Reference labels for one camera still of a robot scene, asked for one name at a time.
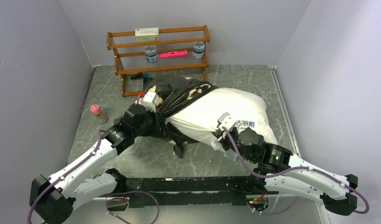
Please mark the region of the black floral pillowcase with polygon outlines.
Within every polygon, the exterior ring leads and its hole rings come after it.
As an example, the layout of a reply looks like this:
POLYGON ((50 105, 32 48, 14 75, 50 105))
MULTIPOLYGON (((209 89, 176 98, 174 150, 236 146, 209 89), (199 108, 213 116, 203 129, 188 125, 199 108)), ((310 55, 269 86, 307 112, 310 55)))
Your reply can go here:
MULTIPOLYGON (((150 136, 170 141, 173 144, 175 155, 179 158, 183 158, 183 145, 197 143, 197 141, 185 136, 175 126, 167 122, 166 119, 217 88, 217 86, 212 85, 208 81, 189 77, 143 78, 142 92, 147 93, 148 91, 153 91, 160 97, 156 112, 154 112, 156 118, 154 132, 150 136)), ((117 139, 125 141, 125 145, 119 147, 120 150, 124 150, 130 146, 137 137, 125 134, 114 125, 109 131, 112 132, 117 139)))

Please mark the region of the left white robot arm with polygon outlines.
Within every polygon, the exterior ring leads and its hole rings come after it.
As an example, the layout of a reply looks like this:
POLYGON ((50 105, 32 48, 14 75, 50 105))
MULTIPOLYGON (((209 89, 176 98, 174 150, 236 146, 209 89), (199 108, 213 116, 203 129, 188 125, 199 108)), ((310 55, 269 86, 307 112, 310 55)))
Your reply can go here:
POLYGON ((97 178, 88 176, 132 146, 137 137, 146 135, 154 122, 145 106, 132 104, 113 126, 98 131, 97 142, 75 161, 49 177, 37 176, 31 183, 27 223, 36 212, 45 224, 62 224, 75 209, 96 197, 124 200, 131 194, 144 194, 114 168, 97 178))

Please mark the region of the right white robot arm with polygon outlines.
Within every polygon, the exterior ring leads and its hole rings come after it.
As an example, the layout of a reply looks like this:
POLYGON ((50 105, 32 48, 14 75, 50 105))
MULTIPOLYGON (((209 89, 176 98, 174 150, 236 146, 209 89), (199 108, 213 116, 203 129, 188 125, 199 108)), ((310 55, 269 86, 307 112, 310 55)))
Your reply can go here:
POLYGON ((222 128, 211 142, 214 150, 226 157, 250 162, 255 168, 250 172, 249 187, 253 194, 282 192, 321 203, 335 214, 348 216, 357 213, 356 193, 358 178, 354 175, 337 175, 323 170, 295 155, 290 150, 265 141, 265 138, 246 128, 222 128))

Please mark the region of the white pillow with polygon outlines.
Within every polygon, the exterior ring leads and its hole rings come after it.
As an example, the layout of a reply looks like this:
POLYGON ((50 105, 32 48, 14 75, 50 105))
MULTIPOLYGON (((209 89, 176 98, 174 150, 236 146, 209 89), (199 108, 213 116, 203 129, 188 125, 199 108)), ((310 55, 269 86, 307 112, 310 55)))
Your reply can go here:
POLYGON ((267 143, 278 143, 269 125, 265 101, 256 94, 233 88, 215 89, 166 121, 185 136, 224 152, 224 144, 218 142, 218 126, 219 119, 226 113, 236 121, 239 133, 250 128, 267 143))

